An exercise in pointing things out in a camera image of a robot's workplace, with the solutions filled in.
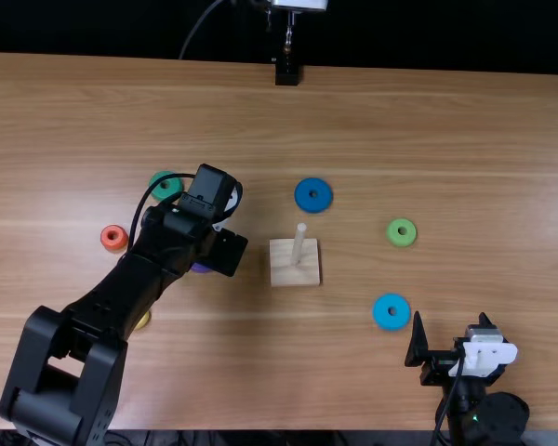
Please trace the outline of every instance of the yellow ring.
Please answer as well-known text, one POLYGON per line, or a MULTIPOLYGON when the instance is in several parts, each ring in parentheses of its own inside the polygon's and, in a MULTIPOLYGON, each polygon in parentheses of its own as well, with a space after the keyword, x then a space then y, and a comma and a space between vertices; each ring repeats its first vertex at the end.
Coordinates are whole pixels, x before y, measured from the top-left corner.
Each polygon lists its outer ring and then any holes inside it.
POLYGON ((145 313, 145 315, 140 318, 139 323, 137 323, 137 326, 134 327, 135 330, 140 330, 141 328, 144 328, 144 326, 149 323, 149 321, 151 320, 151 311, 147 311, 145 313))

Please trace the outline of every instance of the green ring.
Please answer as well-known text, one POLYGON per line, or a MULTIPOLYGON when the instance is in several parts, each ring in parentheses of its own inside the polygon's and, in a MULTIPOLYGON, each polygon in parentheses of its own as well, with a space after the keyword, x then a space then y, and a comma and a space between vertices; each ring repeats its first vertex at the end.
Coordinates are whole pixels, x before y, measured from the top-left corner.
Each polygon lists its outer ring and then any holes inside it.
POLYGON ((416 225, 406 218, 396 218, 387 227, 387 239, 395 246, 409 246, 417 237, 416 225))
MULTIPOLYGON (((163 177, 164 175, 175 174, 175 172, 170 172, 168 170, 162 170, 161 172, 157 172, 155 175, 151 177, 149 180, 149 186, 151 186, 157 179, 163 177)), ((182 192, 184 190, 184 183, 182 183, 181 178, 171 178, 165 181, 162 181, 157 185, 153 192, 151 192, 151 196, 158 201, 162 201, 167 197, 171 197, 173 194, 182 192)))

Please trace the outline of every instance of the black background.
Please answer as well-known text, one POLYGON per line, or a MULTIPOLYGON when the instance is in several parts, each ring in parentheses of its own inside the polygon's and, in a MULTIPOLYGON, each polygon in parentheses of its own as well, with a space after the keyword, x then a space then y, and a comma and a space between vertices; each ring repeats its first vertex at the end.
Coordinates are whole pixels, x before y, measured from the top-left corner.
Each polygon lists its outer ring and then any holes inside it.
MULTIPOLYGON (((0 0, 0 51, 175 59, 211 1, 0 0)), ((269 62, 265 29, 226 0, 186 59, 269 62)), ((295 45, 313 65, 558 73, 558 2, 329 0, 299 17, 295 45)))

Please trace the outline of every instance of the blue ring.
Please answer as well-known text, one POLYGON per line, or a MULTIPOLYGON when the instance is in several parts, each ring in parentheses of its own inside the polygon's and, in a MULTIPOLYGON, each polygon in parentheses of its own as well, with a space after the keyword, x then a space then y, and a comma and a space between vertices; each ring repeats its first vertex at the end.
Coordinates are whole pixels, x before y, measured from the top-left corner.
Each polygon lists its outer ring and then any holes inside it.
POLYGON ((323 212, 333 201, 333 191, 320 178, 302 179, 294 192, 298 207, 310 214, 323 212))
POLYGON ((372 308, 372 316, 380 328, 389 331, 400 330, 409 322, 411 309, 402 296, 387 294, 376 301, 372 308), (389 308, 393 308, 393 314, 389 313, 389 308))

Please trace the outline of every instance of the purple ring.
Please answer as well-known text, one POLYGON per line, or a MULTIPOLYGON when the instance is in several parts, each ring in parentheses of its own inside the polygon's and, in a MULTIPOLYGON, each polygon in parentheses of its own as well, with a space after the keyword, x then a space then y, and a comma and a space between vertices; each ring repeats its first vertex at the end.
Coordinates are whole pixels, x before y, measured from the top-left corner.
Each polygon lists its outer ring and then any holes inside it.
POLYGON ((207 268, 207 267, 204 267, 203 265, 200 265, 200 264, 198 264, 198 263, 195 263, 195 264, 193 265, 193 267, 190 268, 190 271, 192 271, 192 272, 197 272, 197 273, 199 273, 199 274, 205 274, 206 272, 210 272, 211 269, 210 269, 210 268, 207 268))

